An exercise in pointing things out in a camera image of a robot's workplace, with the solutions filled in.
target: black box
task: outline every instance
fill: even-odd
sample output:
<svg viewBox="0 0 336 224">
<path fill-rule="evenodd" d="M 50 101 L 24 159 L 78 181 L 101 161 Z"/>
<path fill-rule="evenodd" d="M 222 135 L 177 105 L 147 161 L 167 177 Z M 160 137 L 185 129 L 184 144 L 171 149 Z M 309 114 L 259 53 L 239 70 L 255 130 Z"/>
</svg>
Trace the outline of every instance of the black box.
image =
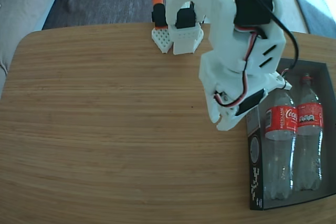
<svg viewBox="0 0 336 224">
<path fill-rule="evenodd" d="M 288 67 L 292 60 L 281 59 L 279 71 Z M 250 208 L 251 210 L 268 210 L 278 207 L 292 206 L 325 198 L 336 194 L 336 102 L 325 63 L 298 61 L 293 72 L 286 77 L 292 84 L 290 94 L 295 102 L 299 103 L 301 93 L 300 78 L 309 73 L 314 82 L 312 88 L 323 106 L 324 131 L 321 149 L 322 182 L 318 190 L 293 191 L 288 199 L 268 200 L 264 199 L 263 177 L 263 143 L 265 141 L 265 115 L 271 107 L 271 100 L 266 98 L 258 107 L 250 111 L 247 116 L 247 134 L 250 166 Z"/>
</svg>

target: plastic bottle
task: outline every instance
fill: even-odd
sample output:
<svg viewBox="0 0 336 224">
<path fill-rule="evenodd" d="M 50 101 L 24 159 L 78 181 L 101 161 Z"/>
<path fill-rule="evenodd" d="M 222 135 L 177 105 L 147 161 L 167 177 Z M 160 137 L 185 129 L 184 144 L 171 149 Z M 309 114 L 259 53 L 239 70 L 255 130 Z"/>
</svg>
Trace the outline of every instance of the plastic bottle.
<svg viewBox="0 0 336 224">
<path fill-rule="evenodd" d="M 298 106 L 298 139 L 295 152 L 295 190 L 317 190 L 322 181 L 321 145 L 323 109 L 311 88 L 311 77 L 302 78 L 302 93 Z"/>
<path fill-rule="evenodd" d="M 266 111 L 265 199 L 287 199 L 293 190 L 292 164 L 297 134 L 297 109 L 287 90 L 273 93 L 274 105 Z"/>
</svg>

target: white 3d-printed robot arm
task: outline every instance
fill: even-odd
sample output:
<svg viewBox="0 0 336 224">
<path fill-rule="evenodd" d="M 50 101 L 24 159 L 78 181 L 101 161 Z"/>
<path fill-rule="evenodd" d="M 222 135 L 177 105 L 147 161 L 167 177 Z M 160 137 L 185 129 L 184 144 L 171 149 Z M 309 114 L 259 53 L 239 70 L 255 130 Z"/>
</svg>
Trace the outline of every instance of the white 3d-printed robot arm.
<svg viewBox="0 0 336 224">
<path fill-rule="evenodd" d="M 177 14 L 186 2 L 194 3 L 194 27 L 177 28 Z M 273 13 L 282 14 L 280 0 L 271 0 Z M 209 116 L 217 128 L 233 128 L 275 88 L 291 85 L 276 72 L 286 44 L 284 32 L 270 20 L 258 27 L 239 27 L 236 0 L 166 0 L 166 22 L 174 54 L 193 53 L 203 38 L 199 22 L 211 21 L 209 40 L 213 50 L 201 57 L 199 78 L 203 84 Z"/>
</svg>

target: wood grain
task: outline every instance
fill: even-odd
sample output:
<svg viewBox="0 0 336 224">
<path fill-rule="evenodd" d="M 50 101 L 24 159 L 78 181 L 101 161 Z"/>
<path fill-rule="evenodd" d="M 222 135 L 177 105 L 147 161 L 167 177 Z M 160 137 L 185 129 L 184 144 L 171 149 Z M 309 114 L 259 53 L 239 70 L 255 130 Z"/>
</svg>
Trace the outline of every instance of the wood grain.
<svg viewBox="0 0 336 224">
<path fill-rule="evenodd" d="M 0 102 L 0 223 L 335 223 L 336 197 L 249 210 L 245 120 L 217 131 L 198 80 L 208 41 L 163 55 L 151 29 L 62 28 L 20 43 Z M 297 37 L 301 57 L 336 80 L 335 40 Z"/>
</svg>

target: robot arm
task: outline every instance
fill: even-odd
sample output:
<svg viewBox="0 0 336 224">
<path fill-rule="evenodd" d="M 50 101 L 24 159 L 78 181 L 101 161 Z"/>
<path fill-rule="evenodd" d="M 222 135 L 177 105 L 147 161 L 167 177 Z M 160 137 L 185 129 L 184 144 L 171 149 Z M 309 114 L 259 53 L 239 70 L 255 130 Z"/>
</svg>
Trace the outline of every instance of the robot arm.
<svg viewBox="0 0 336 224">
<path fill-rule="evenodd" d="M 281 0 L 263 1 L 281 16 Z M 194 8 L 181 9 L 186 2 Z M 195 22 L 184 26 L 188 15 Z M 199 78 L 212 122 L 222 118 L 217 128 L 226 131 L 275 88 L 291 88 L 276 72 L 286 40 L 282 29 L 254 0 L 166 0 L 174 54 L 196 50 L 203 38 L 199 22 L 204 16 L 211 20 L 213 50 L 202 55 Z"/>
</svg>

